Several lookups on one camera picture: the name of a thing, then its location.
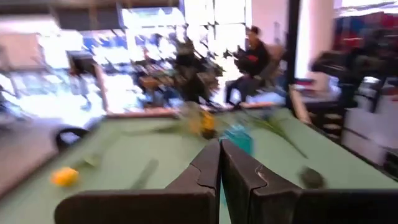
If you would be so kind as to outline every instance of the person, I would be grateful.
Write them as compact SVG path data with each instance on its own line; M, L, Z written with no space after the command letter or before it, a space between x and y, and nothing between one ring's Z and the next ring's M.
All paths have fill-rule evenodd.
M259 33L260 29L256 26L252 26L248 30L249 48L235 61L239 71L243 72L244 75L227 86L226 89L226 103L233 105L235 108L239 108L240 102L246 101L252 79L261 73L271 59L266 46L259 39ZM231 102L233 89L238 89L241 94L241 101L237 104Z
M191 67L195 61L195 48L192 40L187 36L186 30L177 41L177 56L175 63L178 66Z
M85 51L69 52L68 59L71 66L69 73L78 79L80 94L86 100L86 105L83 106L83 109L89 110L91 108L91 101L88 98L89 90L83 74L92 74L97 83L97 74L95 71L96 62L92 54Z

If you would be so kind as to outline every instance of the floor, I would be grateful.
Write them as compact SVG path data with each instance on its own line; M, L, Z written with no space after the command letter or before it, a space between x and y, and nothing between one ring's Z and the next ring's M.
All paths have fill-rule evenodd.
M338 94L325 96L324 100ZM126 104L126 96L114 93L117 108L122 109ZM135 104L139 96L130 93L128 100ZM38 164L57 153L52 142L52 133L61 126L72 125L84 127L93 118L101 116L101 102L96 95L90 96L93 100L91 111L81 110L85 100L78 95L60 94L27 96L20 101L24 110L28 111L31 120L17 123L8 134L0 137L0 196L10 187L10 184L24 177ZM214 100L222 103L223 91L215 95ZM282 102L283 97L276 93L265 93L251 101ZM389 97L382 99L378 114L366 112L368 102L358 98L361 107L349 112L345 131L344 144L375 163L382 163L386 150L398 152L398 103L393 103Z

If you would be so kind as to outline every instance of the pool table rail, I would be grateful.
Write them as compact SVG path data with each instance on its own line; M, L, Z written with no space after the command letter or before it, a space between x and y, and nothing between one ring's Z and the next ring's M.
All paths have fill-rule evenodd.
M273 102L261 103L242 103L241 106L246 110L258 110L262 108L277 106ZM222 108L212 108L209 106L200 105L203 110L211 111L212 113L225 113L234 111L233 106L224 106ZM177 117L179 113L178 108L147 108L143 111L129 111L126 113L114 113L112 111L106 112L107 118L167 118Z
M55 223L217 224L220 176L220 144L214 139L165 189L81 192L59 203Z
M349 147L343 145L342 143L339 142L339 140L336 140L335 138L330 137L329 135L327 135L323 130L321 130L320 128L316 127L313 124L307 124L308 127L310 127L311 129L313 129L314 131L322 134L324 137L326 137L327 139L331 140L332 142L334 142L335 144L339 145L340 147L342 147L343 149L345 149L346 151L348 151L349 153L351 153L352 155L356 156L358 159L361 159L362 161L364 161L365 163L367 163L368 165L374 167L376 170L378 170L380 173L388 176L389 178L395 180L396 182L398 182L398 177L396 177L395 175L393 175L393 173L396 173L396 169L394 169L394 171L392 172L392 174L390 172L388 172L382 165L377 164L375 162L372 162L370 159L364 157L363 155L361 155L360 153L350 149ZM386 156L395 156L394 154L390 154L386 151Z
M301 189L229 140L221 170L232 224L397 223L398 190Z

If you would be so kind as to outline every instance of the table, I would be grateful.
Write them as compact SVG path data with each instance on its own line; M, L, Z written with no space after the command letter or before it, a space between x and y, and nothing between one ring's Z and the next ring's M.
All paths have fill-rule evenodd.
M241 114L220 114L217 118L231 121L234 115ZM251 130L254 149L250 154L291 183L303 187L297 173L303 166L309 166L326 178L331 189L398 187L397 182L293 118L288 111L282 110L277 117L308 159L302 157L289 143L263 129ZM102 120L81 141L0 200L0 223L51 224L58 203L82 190L126 190L132 186L136 190L165 188L189 166L208 141L187 135L152 133L136 136L133 133L175 122L172 118L155 117ZM105 152L101 165L95 169L82 170L76 186L63 189L50 183L53 171L103 149L109 150ZM220 201L220 223L229 223L223 193Z

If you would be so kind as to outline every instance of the pool table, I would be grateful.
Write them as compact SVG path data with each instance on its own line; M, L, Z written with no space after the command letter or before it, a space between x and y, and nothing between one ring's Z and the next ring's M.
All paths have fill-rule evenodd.
M251 113L260 114L262 111L252 110ZM245 116L242 112L234 112L218 114L216 118L228 123L233 122L235 115ZM306 153L308 158L304 158L282 138L265 129L256 128L250 130L254 139L254 148L249 152L250 156L246 153L240 156L248 156L263 164L263 167L266 167L272 175L278 177L282 183L292 184L294 189L303 188L298 173L303 167L311 167L324 176L328 189L396 189L398 187L396 181L311 127L301 123L288 110L280 110L276 116L281 120L284 131ZM54 213L57 205L64 199L86 190L99 190L99 193L96 193L96 191L88 193L88 197L90 197L90 194L96 195L104 191L104 194L108 192L108 195L110 195L102 200L91 201L91 206L103 203L107 204L108 209L110 209L112 203L107 202L107 200L112 200L111 198L116 197L115 195L126 195L137 191L139 194L132 194L132 197L143 207L148 205L140 198L140 195L147 195L150 198L147 201L154 203L153 207L160 206L160 203L165 207L176 206L176 208L181 208L179 212L181 216L185 217L186 210L199 209L203 210L207 218L219 215L220 223L231 223L225 196L223 190L220 189L220 170L217 167L232 169L234 165L228 167L225 162L220 162L223 165L219 166L218 157L224 154L223 156L227 160L229 159L229 162L239 162L239 153L243 151L236 154L238 158L233 157L235 149L232 149L233 145L226 140L217 141L214 139L209 142L203 138L186 134L136 134L140 130L150 130L176 122L178 120L170 116L164 118L108 116L104 118L83 138L72 144L68 149L63 150L56 158L0 200L0 223L55 223ZM79 170L80 179L76 185L64 188L51 183L50 177L55 170L71 166L82 157L100 151L104 152L100 164L94 168ZM250 167L256 162L252 161L246 165ZM208 179L202 178L202 175L195 174L195 169L199 169L203 173L213 174L210 174ZM231 180L232 177L233 175L226 175L225 178L223 177L223 181ZM198 182L192 184L187 181L189 178ZM160 192L155 190L155 196L152 195L153 197L151 197L151 191L146 189L160 189ZM165 196L167 194L162 192L162 189L169 189L167 193L175 194L174 196L177 199L168 198L168 196ZM195 189L203 194L192 194ZM218 201L217 192L220 191L221 196L220 201ZM215 198L215 202L209 201L208 197ZM187 202L187 198L189 201L198 200L203 203L192 205ZM220 203L220 210L215 213L209 214L209 210L204 209L208 205L214 206L215 204L218 206L218 203ZM83 208L83 204L75 202L72 207L79 208L81 206ZM207 219L205 222L218 222L218 219L209 220ZM181 220L174 221L175 223L183 223ZM57 223L71 222L57 220Z

